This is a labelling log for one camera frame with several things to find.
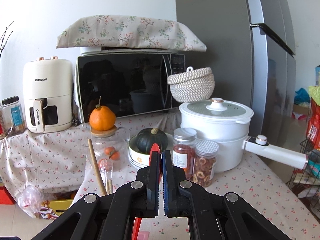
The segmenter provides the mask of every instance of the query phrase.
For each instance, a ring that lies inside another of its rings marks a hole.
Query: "wall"
[[[56,49],[56,41],[81,17],[121,14],[176,20],[175,0],[0,0],[0,4],[1,34],[14,21],[0,60],[0,100],[15,95],[23,98],[26,62],[58,56],[75,64],[80,49]]]
[[[296,42],[296,90],[315,84],[320,65],[320,0],[288,0]]]

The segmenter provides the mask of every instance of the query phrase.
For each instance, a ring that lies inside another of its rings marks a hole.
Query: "kabocha squash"
[[[138,133],[136,145],[141,153],[150,154],[154,143],[158,144],[161,152],[163,152],[168,146],[167,135],[158,128],[145,128]]]
[[[99,104],[91,112],[89,118],[90,126],[97,131],[107,131],[110,130],[116,122],[116,115],[107,106],[100,105],[101,97],[99,99]]]

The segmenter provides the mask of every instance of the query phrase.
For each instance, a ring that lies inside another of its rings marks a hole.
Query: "floral cloth cover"
[[[116,125],[126,127],[131,136],[147,127],[159,127],[172,134],[181,122],[176,111],[119,118]],[[0,177],[15,198],[29,184],[48,193],[79,188],[75,201],[89,192],[99,195],[96,178],[86,160],[88,148],[82,147],[89,137],[88,127],[78,126],[57,133],[25,131],[7,138],[0,151]],[[120,160],[114,164],[114,190],[134,180],[136,172],[127,153],[121,152]],[[320,239],[320,225],[312,214],[255,154],[245,153],[236,168],[215,174],[207,191],[218,195],[238,193],[291,239]],[[159,216],[143,219],[141,230],[149,231],[152,240],[189,239],[186,218],[164,217],[162,194],[160,190]]]
[[[123,15],[84,17],[58,36],[57,48],[88,46],[206,51],[182,23]]]

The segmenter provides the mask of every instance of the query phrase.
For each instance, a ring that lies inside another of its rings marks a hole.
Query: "green pumpkin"
[[[154,143],[158,144],[160,151],[163,152],[168,146],[167,135],[158,128],[145,128],[138,133],[136,145],[141,153],[150,154]]]

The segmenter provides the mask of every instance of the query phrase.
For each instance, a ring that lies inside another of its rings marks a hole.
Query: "basket handle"
[[[187,67],[186,72],[190,72],[190,71],[193,71],[193,67]]]

